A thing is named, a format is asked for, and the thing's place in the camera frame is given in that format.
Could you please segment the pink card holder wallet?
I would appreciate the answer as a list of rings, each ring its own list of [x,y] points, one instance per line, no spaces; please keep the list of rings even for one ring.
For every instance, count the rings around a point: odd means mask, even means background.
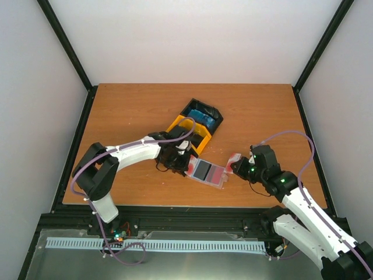
[[[193,180],[215,187],[219,190],[228,181],[228,175],[223,166],[210,163],[206,160],[191,156],[188,170],[185,174]]]

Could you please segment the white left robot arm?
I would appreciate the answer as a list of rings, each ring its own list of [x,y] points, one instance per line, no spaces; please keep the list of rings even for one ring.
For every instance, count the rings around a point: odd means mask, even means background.
[[[178,138],[171,138],[166,132],[157,132],[117,146],[94,143],[72,173],[71,190],[78,185],[83,191],[79,195],[89,202],[93,213],[101,218],[101,228],[107,234],[114,235],[121,228],[121,220],[117,217],[119,210],[110,194],[117,173],[136,163],[156,159],[168,147],[175,147],[176,154],[179,154],[179,146],[191,134],[192,131],[187,131]]]

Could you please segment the red credit card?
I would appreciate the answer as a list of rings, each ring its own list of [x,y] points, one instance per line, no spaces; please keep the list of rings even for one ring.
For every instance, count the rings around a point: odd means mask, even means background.
[[[212,165],[206,177],[206,182],[216,188],[222,188],[224,175],[224,167]]]
[[[231,167],[231,165],[237,161],[239,161],[241,158],[241,154],[240,153],[233,153],[229,159],[228,159],[228,162],[226,164],[226,167],[225,167],[225,172],[227,174],[233,174],[233,168]]]

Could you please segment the black stripe credit card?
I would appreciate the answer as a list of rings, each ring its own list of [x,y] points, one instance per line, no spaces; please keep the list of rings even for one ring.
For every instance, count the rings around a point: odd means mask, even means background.
[[[197,178],[198,180],[205,181],[209,170],[211,169],[211,164],[206,161],[199,161],[195,171],[194,171],[194,178]]]

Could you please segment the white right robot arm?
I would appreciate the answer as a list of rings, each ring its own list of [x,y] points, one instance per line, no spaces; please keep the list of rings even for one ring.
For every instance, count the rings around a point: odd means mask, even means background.
[[[270,146],[252,147],[249,157],[235,153],[227,166],[239,178],[261,184],[283,204],[261,214],[265,236],[280,236],[295,245],[320,269],[323,279],[372,278],[372,247],[333,221],[299,178],[281,169]]]

